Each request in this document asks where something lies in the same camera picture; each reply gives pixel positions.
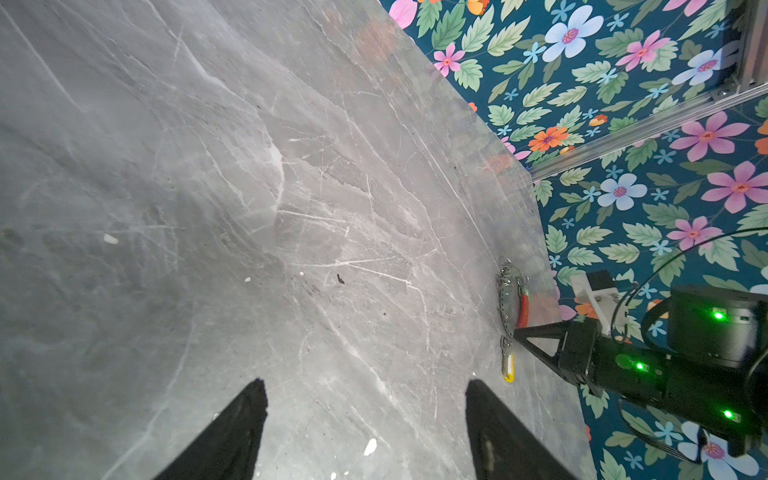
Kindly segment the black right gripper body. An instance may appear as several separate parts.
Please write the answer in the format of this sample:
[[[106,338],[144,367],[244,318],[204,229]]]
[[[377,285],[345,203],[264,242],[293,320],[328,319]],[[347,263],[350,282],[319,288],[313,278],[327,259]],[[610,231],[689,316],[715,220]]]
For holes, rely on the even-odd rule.
[[[570,383],[587,385],[595,396],[599,390],[636,394],[635,345],[605,336],[596,319],[560,322],[557,327],[561,335],[557,366]]]

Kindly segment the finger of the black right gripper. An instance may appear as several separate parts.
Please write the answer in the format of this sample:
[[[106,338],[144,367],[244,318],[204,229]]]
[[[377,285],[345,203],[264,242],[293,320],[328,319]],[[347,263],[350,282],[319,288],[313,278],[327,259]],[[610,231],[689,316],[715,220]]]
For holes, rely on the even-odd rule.
[[[556,340],[562,343],[569,331],[568,322],[555,322],[545,325],[517,328],[513,339],[518,343],[531,342],[533,339]]]
[[[559,338],[525,337],[515,338],[515,341],[559,378],[565,377],[559,366],[562,350]]]

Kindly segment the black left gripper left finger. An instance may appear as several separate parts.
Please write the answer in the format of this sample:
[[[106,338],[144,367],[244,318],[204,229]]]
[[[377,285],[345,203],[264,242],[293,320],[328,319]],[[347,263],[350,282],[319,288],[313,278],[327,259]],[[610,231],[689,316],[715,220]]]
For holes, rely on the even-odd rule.
[[[167,480],[253,479],[267,408],[264,381],[250,382],[156,477]]]

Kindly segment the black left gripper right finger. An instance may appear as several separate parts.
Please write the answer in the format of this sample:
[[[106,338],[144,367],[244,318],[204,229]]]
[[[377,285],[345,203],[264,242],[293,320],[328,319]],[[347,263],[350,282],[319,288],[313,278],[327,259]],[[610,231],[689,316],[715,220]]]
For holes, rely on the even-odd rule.
[[[481,380],[465,391],[465,419],[479,480],[567,480],[569,472]]]

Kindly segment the silver keyring with keys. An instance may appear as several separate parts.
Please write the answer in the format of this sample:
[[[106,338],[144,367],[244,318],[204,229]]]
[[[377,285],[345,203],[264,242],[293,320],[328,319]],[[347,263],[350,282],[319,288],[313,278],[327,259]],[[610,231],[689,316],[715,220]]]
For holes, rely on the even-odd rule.
[[[515,359],[512,347],[513,334],[518,327],[528,325],[530,291],[528,276],[515,267],[511,260],[502,258],[497,276],[498,310],[504,334],[500,339],[501,372],[507,383],[515,380]]]

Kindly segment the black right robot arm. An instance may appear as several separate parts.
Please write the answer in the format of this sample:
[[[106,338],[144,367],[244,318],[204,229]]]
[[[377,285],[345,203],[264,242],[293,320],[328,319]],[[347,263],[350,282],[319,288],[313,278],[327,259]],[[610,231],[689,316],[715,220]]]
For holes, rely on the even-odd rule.
[[[767,297],[681,286],[649,310],[642,345],[601,332],[598,320],[513,331],[560,378],[592,394],[658,409],[698,424],[744,455],[767,430]]]

